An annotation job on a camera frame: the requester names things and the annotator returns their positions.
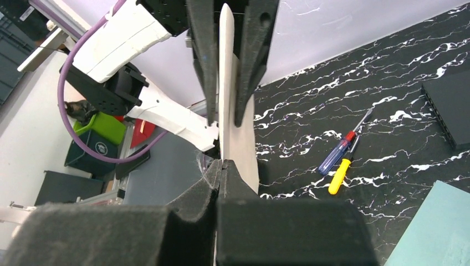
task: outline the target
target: white circular logo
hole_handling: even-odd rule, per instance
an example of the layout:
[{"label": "white circular logo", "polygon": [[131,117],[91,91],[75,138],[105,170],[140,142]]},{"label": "white circular logo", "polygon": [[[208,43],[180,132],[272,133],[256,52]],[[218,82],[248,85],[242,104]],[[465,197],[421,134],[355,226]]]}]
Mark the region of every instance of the white circular logo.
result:
[{"label": "white circular logo", "polygon": [[97,142],[95,144],[95,151],[101,155],[106,155],[108,154],[108,147],[102,142]]}]

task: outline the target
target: red and blue screwdriver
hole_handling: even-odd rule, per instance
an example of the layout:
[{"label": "red and blue screwdriver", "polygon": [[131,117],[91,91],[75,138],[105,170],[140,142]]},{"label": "red and blue screwdriver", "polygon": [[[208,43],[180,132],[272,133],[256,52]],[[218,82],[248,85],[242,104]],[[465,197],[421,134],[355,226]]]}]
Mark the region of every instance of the red and blue screwdriver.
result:
[{"label": "red and blue screwdriver", "polygon": [[369,109],[366,115],[362,118],[359,124],[339,142],[339,144],[331,151],[330,155],[321,163],[320,167],[318,167],[318,172],[322,175],[327,175],[331,168],[338,162],[340,158],[342,158],[346,151],[348,150],[349,146],[351,146],[351,142],[356,137],[356,131],[359,129],[359,126],[362,125],[372,114],[372,109]]}]

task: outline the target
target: light blue paper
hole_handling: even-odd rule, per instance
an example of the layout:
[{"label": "light blue paper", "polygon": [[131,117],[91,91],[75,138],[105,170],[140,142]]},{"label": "light blue paper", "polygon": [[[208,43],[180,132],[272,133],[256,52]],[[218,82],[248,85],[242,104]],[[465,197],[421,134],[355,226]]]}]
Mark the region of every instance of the light blue paper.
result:
[{"label": "light blue paper", "polygon": [[386,266],[470,266],[470,194],[437,181]]}]

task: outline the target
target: black marble table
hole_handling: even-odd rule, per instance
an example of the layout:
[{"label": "black marble table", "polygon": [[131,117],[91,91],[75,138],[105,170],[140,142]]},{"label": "black marble table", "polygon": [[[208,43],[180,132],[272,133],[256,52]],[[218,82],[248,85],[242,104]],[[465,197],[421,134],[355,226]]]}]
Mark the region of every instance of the black marble table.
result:
[{"label": "black marble table", "polygon": [[[470,69],[469,54],[467,4],[257,89],[260,196],[353,203],[384,263],[436,180],[470,192],[470,150],[452,151],[420,92]],[[345,186],[329,195],[333,172],[317,168],[369,108]]]}]

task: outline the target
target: yellow screwdriver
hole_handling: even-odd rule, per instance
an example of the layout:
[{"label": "yellow screwdriver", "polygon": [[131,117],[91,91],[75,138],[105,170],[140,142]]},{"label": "yellow screwdriver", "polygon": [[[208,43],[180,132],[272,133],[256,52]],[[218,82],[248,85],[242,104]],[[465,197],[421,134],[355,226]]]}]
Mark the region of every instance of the yellow screwdriver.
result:
[{"label": "yellow screwdriver", "polygon": [[328,188],[328,192],[330,192],[331,195],[335,195],[338,192],[339,187],[343,183],[344,177],[346,176],[346,171],[348,170],[349,166],[351,165],[351,162],[353,161],[353,153],[357,148],[357,144],[359,143],[359,137],[360,136],[358,135],[354,140],[351,149],[344,156],[343,160],[341,161],[341,165],[339,166],[338,170],[335,173],[335,176],[333,177],[333,180],[331,180],[330,187]]}]

